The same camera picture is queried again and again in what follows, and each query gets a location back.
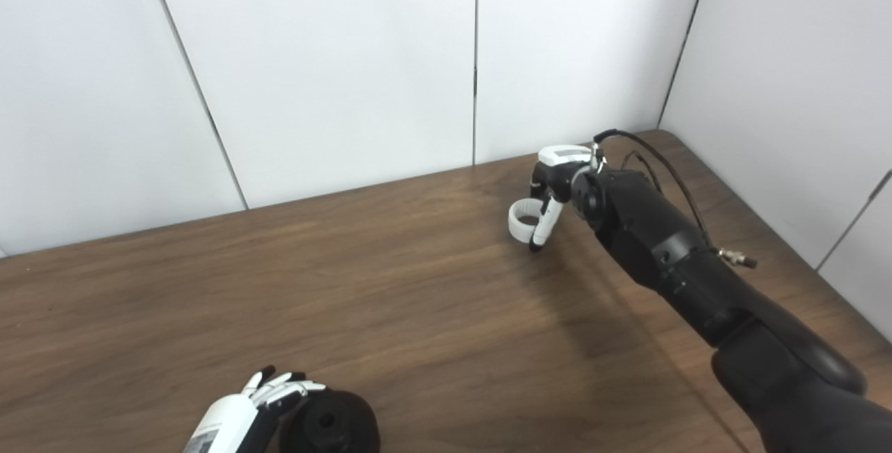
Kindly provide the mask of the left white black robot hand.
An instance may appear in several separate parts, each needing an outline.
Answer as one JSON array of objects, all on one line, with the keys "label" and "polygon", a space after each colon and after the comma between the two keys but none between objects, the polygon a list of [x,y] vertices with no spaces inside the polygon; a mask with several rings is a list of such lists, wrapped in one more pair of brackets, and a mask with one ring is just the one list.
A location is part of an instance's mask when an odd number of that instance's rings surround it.
[{"label": "left white black robot hand", "polygon": [[313,394],[326,392],[302,371],[276,374],[274,365],[255,371],[237,393],[213,403],[194,430],[185,452],[264,452],[287,413]]}]

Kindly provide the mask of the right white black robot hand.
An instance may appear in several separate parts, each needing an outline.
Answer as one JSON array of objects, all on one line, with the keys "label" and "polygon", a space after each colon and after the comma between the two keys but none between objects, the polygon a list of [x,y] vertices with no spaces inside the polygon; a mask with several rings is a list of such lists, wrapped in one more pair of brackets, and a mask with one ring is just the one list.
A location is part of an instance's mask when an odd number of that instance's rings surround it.
[{"label": "right white black robot hand", "polygon": [[586,170],[592,161],[592,149],[579,145],[555,145],[544,147],[537,154],[530,181],[530,196],[541,200],[539,217],[529,249],[543,249],[560,218],[561,212],[571,202],[571,181],[577,171]]}]

